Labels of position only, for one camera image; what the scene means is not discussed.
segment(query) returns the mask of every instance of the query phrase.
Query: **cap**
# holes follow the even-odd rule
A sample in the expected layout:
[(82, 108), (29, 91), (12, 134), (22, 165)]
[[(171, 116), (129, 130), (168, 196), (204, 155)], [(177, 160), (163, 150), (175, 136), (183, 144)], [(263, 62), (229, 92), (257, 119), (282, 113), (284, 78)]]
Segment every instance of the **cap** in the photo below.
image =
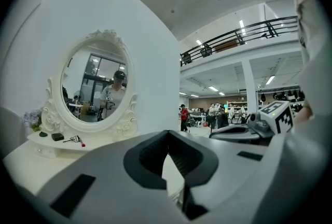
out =
[(121, 79), (121, 80), (124, 80), (125, 77), (126, 77), (126, 74), (124, 72), (118, 70), (114, 73), (114, 77), (116, 77), (118, 79)]

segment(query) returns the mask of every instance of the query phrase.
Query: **balcony railing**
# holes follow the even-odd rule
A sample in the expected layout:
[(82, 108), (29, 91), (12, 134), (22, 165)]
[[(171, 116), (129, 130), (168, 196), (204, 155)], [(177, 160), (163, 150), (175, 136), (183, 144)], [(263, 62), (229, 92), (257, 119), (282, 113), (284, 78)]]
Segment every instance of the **balcony railing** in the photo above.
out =
[(189, 64), (198, 58), (208, 57), (214, 53), (244, 45), (251, 40), (279, 37), (284, 34), (297, 32), (297, 30), (297, 16), (271, 19), (241, 27), (182, 53), (180, 57), (181, 66)]

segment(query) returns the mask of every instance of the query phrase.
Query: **small black box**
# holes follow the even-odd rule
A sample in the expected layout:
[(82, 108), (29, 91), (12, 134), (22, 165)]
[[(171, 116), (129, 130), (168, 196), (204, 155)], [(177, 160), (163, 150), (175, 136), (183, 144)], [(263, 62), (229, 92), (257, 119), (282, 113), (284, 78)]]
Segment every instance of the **small black box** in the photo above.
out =
[(52, 134), (52, 138), (54, 141), (64, 140), (64, 136), (61, 133)]

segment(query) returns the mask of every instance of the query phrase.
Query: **person in red shirt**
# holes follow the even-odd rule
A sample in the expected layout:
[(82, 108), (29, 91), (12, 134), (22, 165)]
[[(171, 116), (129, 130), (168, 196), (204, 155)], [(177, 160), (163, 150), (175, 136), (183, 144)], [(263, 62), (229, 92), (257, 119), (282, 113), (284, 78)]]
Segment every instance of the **person in red shirt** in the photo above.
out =
[(188, 110), (186, 109), (186, 106), (184, 104), (181, 105), (181, 131), (188, 131), (188, 128), (187, 128), (187, 125), (186, 125), (186, 122), (187, 122), (187, 119), (188, 119)]

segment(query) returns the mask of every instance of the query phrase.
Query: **ornate mirror frame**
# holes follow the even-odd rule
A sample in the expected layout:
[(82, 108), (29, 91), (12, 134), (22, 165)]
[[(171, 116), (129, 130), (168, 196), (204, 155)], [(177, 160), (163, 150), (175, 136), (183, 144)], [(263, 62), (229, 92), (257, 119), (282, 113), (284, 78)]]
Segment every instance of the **ornate mirror frame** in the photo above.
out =
[[(73, 55), (83, 46), (95, 40), (107, 41), (116, 46), (124, 57), (128, 70), (128, 83), (122, 102), (115, 112), (105, 120), (95, 123), (83, 122), (77, 119), (66, 107), (62, 94), (61, 80)], [(136, 105), (135, 71), (130, 54), (114, 30), (96, 31), (81, 39), (74, 48), (65, 55), (60, 65), (59, 73), (48, 79), (48, 98), (41, 114), (40, 129), (47, 133), (63, 133), (66, 131), (79, 134), (95, 135), (109, 134), (123, 139), (133, 137), (137, 133), (137, 121), (134, 114)]]

